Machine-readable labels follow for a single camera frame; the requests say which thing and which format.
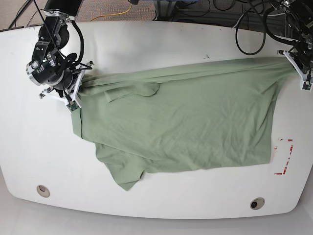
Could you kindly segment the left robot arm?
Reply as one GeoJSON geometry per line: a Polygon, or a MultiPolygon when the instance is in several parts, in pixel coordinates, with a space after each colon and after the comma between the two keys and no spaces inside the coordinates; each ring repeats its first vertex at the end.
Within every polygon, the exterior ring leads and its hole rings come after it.
{"type": "Polygon", "coordinates": [[[289,50],[279,50],[278,54],[283,55],[292,64],[300,77],[300,89],[311,90],[313,88],[313,2],[311,0],[266,0],[270,6],[260,14],[256,7],[262,3],[253,3],[247,0],[249,9],[238,19],[235,27],[235,43],[238,50],[248,56],[256,55],[265,46],[266,37],[290,46],[289,50]],[[283,39],[276,36],[268,26],[268,17],[273,17],[273,12],[280,11],[285,15],[285,25],[296,35],[296,39],[283,39]],[[239,25],[249,12],[253,12],[260,20],[263,28],[263,39],[260,48],[256,52],[245,52],[239,46],[238,32],[239,25]]]}

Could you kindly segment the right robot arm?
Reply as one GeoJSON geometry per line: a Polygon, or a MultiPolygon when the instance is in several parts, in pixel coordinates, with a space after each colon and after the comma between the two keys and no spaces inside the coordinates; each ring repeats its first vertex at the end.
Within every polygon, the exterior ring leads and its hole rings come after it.
{"type": "Polygon", "coordinates": [[[43,25],[38,34],[31,61],[26,66],[29,79],[36,84],[47,85],[39,97],[43,98],[56,91],[55,99],[63,102],[70,111],[81,107],[78,97],[82,78],[93,62],[82,63],[84,38],[75,22],[82,1],[49,0],[41,15],[43,25]],[[69,41],[68,23],[71,23],[80,40],[80,53],[63,55],[61,49],[69,41]]]}

